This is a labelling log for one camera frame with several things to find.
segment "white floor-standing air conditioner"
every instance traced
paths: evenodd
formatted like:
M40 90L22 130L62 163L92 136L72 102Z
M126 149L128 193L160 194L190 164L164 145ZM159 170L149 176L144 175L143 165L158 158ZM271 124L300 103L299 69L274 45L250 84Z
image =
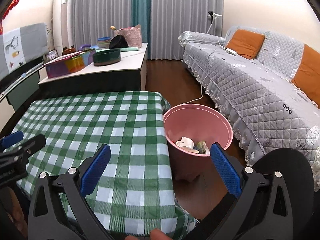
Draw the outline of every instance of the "white floor-standing air conditioner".
M63 47L74 45L71 25L71 0L53 0L53 42L59 56Z

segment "checkered tablecloth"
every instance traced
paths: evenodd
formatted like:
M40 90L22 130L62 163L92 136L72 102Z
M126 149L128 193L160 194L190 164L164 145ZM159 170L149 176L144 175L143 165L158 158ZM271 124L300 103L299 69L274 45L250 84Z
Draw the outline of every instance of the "checkered tablecloth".
M147 236L159 228L181 239L194 218L175 203L163 113L169 103L154 92L114 92L36 101L13 132L24 140L42 133L46 146L29 158L28 176L18 185L32 195L42 171L51 175L78 167L102 143L111 160L86 200L112 232ZM65 195L62 203L73 217Z

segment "purple handle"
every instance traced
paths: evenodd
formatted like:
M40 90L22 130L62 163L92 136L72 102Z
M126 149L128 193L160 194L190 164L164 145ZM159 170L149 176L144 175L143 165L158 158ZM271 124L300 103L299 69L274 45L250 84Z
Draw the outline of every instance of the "purple handle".
M91 47L91 44L84 44L84 45L81 45L79 50L83 50L84 48L87 48L87 47Z

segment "trash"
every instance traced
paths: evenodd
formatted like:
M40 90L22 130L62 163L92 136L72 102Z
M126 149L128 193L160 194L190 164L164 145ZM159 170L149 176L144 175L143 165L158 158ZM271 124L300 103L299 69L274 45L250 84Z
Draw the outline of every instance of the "trash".
M210 151L205 143L206 141L200 141L194 144L193 140L191 140L190 138L182 137L181 140L175 143L175 145L188 152L209 155Z

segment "blue bowl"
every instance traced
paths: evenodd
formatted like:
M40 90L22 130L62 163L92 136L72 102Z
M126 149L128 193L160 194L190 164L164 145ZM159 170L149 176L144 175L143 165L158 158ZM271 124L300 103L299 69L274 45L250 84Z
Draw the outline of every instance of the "blue bowl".
M101 38L98 38L98 41L108 41L108 40L111 40L111 37L101 37Z

